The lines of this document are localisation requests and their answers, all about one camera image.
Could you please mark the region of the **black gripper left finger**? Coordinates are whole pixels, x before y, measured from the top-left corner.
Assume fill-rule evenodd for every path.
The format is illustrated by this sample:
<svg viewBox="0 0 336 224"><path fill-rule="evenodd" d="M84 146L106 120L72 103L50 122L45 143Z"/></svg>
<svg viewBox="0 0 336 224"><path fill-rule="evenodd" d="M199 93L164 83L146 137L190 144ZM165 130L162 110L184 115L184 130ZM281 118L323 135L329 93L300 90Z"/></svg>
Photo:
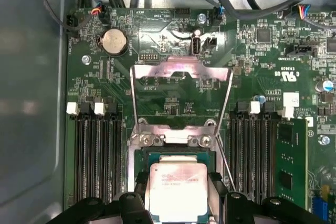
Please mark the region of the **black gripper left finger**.
<svg viewBox="0 0 336 224"><path fill-rule="evenodd" d="M149 181L148 172L140 172L134 191L122 193L118 199L105 204L102 199L88 197L80 200L58 216L48 221L65 223L153 223L145 208L145 188Z"/></svg>

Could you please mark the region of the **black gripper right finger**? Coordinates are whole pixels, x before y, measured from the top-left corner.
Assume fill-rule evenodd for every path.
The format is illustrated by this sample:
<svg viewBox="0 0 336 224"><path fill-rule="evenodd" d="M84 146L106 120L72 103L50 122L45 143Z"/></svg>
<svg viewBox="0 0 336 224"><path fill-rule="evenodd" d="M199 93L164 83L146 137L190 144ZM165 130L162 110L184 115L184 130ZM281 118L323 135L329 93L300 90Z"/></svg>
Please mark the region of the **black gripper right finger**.
<svg viewBox="0 0 336 224"><path fill-rule="evenodd" d="M327 223L283 198L268 197L259 205L229 191L219 173L208 173L208 206L216 223Z"/></svg>

